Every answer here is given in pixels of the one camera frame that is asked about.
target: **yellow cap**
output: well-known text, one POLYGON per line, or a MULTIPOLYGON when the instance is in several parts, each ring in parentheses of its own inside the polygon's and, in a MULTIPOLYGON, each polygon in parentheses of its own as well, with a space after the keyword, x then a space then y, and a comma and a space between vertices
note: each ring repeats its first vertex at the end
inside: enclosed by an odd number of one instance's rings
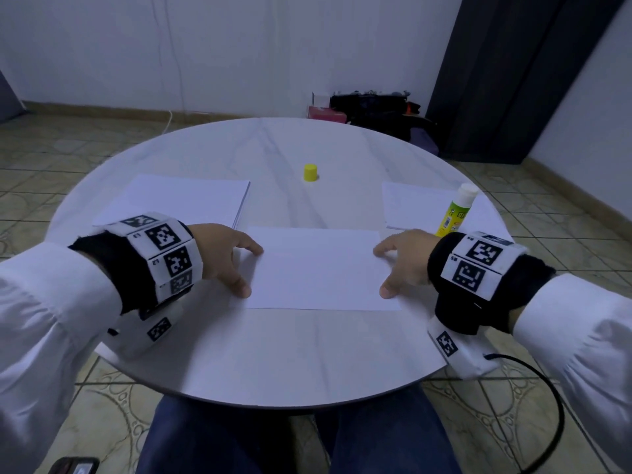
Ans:
POLYGON ((315 164, 306 164, 303 172, 305 181, 316 181, 318 179, 318 168, 315 164))

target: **tile floor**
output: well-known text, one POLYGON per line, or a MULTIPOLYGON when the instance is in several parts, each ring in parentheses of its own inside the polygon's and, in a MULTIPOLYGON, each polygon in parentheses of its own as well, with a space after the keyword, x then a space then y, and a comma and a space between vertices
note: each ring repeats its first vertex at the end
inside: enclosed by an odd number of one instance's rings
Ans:
MULTIPOLYGON (((86 173, 163 128, 158 122, 53 116, 24 116, 0 125, 0 258, 41 241, 56 207, 86 173)), ((518 166, 454 166, 488 193, 510 233, 533 254, 632 297, 632 247, 554 187, 518 166)), ((501 352, 535 364, 509 335, 488 335, 501 352)), ((556 428, 553 397, 521 366, 506 363, 478 381, 459 381, 442 370, 423 387, 466 474, 518 472, 548 445, 556 428)), ((159 399, 93 355, 77 378, 70 415, 37 473, 47 473, 66 455, 99 457, 99 474, 134 472, 159 399)), ((568 413, 561 444, 539 472, 621 472, 568 413)), ((293 426, 300 471, 325 473, 328 459, 310 418, 294 418, 293 426)))

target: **pink tissue box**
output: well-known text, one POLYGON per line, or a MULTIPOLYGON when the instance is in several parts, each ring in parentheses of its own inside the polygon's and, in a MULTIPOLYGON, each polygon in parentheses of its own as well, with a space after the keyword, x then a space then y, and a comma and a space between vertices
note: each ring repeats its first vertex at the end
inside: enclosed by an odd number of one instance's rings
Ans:
POLYGON ((331 108, 318 108, 310 106, 307 109, 307 118, 322 119, 323 121, 333 121, 335 123, 346 123, 347 115, 331 108))

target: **phone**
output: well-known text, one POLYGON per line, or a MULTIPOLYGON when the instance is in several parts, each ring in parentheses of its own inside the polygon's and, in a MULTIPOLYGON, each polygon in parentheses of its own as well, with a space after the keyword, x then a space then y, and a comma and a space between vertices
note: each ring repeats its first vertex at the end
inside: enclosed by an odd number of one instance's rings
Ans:
POLYGON ((97 458, 61 458, 55 461, 48 474, 95 474, 98 468, 97 458))

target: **round table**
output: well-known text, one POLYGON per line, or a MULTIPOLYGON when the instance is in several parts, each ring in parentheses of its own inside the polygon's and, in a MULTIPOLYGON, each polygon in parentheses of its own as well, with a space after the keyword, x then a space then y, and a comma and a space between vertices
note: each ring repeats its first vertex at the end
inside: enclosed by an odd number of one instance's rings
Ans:
MULTIPOLYGON (((140 173, 249 179, 238 229, 249 225, 372 229, 387 236, 382 182, 456 190, 467 178, 409 143, 359 127, 248 118, 181 129, 124 151, 87 175, 55 213, 46 239, 68 245, 140 173), (320 179, 303 180, 306 163, 320 179)), ((307 408, 369 398, 418 381, 445 362, 430 350, 432 288, 401 311, 241 310, 203 281, 186 315, 140 358, 97 352, 138 382, 239 406, 307 408)))

